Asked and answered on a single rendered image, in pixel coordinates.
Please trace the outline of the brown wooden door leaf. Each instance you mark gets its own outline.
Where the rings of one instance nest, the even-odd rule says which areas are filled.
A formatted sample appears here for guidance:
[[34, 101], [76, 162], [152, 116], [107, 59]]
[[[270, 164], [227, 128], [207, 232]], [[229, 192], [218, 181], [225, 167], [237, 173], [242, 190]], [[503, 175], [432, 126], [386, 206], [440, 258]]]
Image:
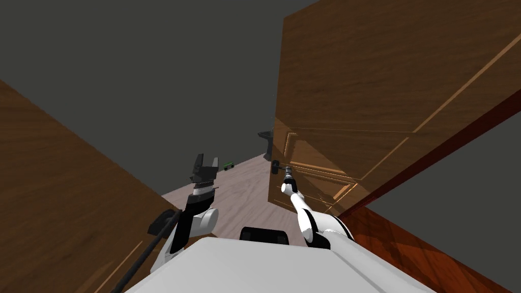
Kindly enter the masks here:
[[0, 80], [0, 293], [109, 293], [170, 208]]
[[346, 215], [521, 111], [521, 0], [319, 0], [284, 18], [273, 159]]

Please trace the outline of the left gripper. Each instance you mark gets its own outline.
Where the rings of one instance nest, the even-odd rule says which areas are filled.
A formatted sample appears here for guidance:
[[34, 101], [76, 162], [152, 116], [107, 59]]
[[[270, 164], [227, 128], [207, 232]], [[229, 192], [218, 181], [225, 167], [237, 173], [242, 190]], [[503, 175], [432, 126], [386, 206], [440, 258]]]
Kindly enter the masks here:
[[216, 179], [219, 168], [219, 159], [215, 157], [212, 166], [203, 166], [203, 163], [204, 154], [200, 153], [196, 157], [192, 172], [193, 175], [190, 177], [192, 183], [194, 184], [212, 182]]

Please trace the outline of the dark pedestal sink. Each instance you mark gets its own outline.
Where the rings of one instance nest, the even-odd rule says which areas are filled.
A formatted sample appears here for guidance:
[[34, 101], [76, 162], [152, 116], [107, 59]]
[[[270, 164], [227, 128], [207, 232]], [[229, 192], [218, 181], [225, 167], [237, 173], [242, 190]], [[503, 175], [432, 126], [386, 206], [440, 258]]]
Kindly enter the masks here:
[[269, 131], [263, 131], [257, 133], [260, 138], [263, 138], [267, 141], [267, 150], [263, 155], [263, 158], [266, 161], [272, 161], [272, 149], [273, 149], [273, 129]]

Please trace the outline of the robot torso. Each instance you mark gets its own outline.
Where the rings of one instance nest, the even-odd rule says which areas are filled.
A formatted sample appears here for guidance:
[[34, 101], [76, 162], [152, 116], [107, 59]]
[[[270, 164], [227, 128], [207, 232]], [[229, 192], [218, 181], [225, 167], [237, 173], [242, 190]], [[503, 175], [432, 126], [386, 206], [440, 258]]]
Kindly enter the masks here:
[[202, 238], [125, 293], [436, 293], [347, 237], [330, 249]]

